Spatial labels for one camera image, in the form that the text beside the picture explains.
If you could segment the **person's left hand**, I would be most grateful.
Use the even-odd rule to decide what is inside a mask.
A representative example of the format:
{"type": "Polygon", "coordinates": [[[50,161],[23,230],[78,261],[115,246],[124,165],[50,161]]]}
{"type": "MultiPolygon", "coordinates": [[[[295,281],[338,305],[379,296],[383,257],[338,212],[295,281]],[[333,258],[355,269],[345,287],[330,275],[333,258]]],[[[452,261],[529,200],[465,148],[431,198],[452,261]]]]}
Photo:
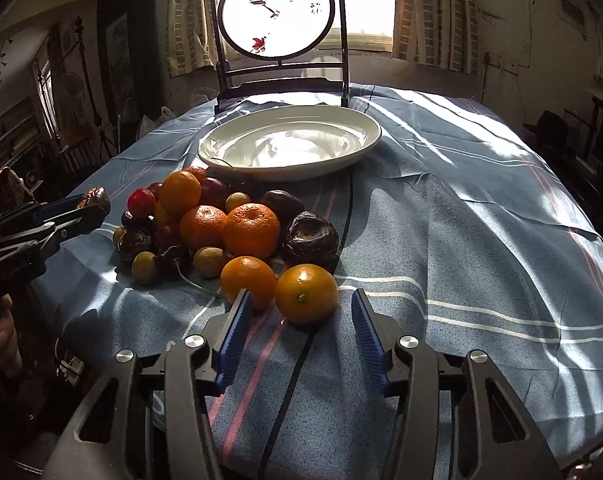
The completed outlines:
{"type": "Polygon", "coordinates": [[[4,295],[0,300],[0,374],[7,378],[16,377],[23,367],[12,307],[11,296],[4,295]]]}

